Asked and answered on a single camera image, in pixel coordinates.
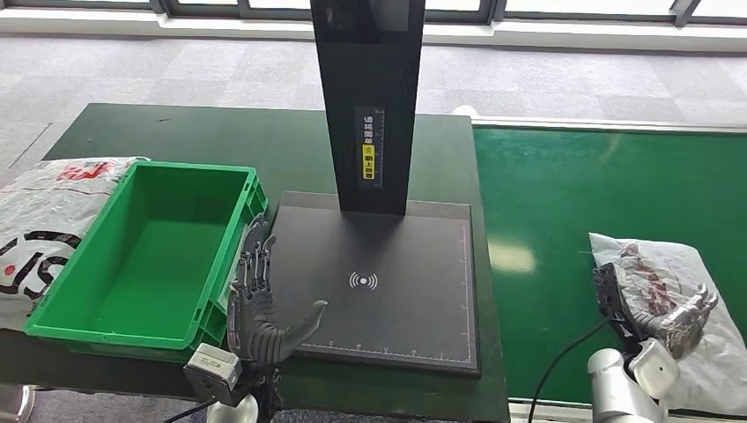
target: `robotic hand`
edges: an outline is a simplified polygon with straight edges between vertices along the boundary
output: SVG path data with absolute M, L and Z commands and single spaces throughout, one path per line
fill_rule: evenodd
M 249 226 L 228 296 L 228 348 L 259 368 L 277 365 L 312 337 L 327 307 L 326 301 L 317 301 L 302 321 L 287 329 L 275 327 L 270 249 L 277 238 L 269 233 L 270 222 L 257 216 Z
M 281 408 L 277 364 L 312 337 L 326 301 L 289 328 L 275 326 L 270 251 L 277 238 L 263 215 L 252 220 L 228 293 L 228 351 L 200 344 L 184 371 L 196 394 L 219 401 L 221 421 L 270 421 Z
M 633 315 L 620 291 L 625 271 L 613 263 L 594 269 L 596 300 L 625 350 L 606 348 L 588 360 L 595 423 L 662 423 L 660 401 L 679 379 L 677 360 L 698 346 L 718 297 L 703 286 L 668 315 Z

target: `plastic bag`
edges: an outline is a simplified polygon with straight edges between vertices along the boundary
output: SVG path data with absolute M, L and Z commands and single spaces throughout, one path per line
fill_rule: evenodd
M 42 161 L 0 189 L 0 328 L 23 330 L 136 160 Z
M 597 265 L 612 262 L 625 270 L 627 280 L 620 281 L 620 287 L 633 313 L 667 314 L 693 296 L 700 284 L 718 293 L 692 247 L 600 234 L 589 234 L 589 239 Z M 747 350 L 723 298 L 703 333 L 695 351 L 679 361 L 680 379 L 663 404 L 670 409 L 747 415 Z

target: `black vertical post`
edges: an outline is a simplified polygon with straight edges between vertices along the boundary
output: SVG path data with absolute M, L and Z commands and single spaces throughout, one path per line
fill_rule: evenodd
M 344 212 L 404 215 L 425 0 L 312 0 Z
M 695 9 L 698 8 L 700 0 L 675 0 L 672 6 L 669 8 L 670 11 L 675 13 L 675 26 L 683 27 L 687 25 L 687 22 L 692 18 L 692 14 Z

